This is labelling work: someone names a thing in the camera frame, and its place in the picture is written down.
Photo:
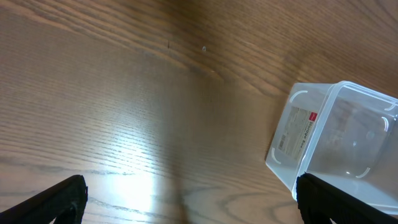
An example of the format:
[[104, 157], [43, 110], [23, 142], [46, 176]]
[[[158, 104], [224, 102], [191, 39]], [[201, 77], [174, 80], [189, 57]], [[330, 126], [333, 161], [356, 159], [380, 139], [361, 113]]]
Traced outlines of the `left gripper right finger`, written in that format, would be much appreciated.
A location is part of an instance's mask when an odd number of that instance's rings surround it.
[[397, 224], [396, 218], [312, 174], [297, 178], [296, 196], [304, 224]]

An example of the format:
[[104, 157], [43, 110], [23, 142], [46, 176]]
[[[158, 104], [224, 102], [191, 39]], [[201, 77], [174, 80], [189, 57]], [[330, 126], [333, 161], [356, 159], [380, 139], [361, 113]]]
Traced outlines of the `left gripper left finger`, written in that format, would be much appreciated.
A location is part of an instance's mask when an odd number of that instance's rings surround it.
[[81, 224], [88, 201], [82, 175], [73, 175], [1, 212], [1, 223]]

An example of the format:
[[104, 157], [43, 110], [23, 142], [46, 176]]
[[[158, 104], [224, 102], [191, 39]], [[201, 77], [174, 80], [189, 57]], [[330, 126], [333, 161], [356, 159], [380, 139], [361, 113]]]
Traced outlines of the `clear plastic storage container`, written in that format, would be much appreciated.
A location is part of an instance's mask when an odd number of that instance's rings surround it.
[[265, 162], [292, 193], [310, 173], [396, 215], [397, 99], [349, 81], [296, 83]]

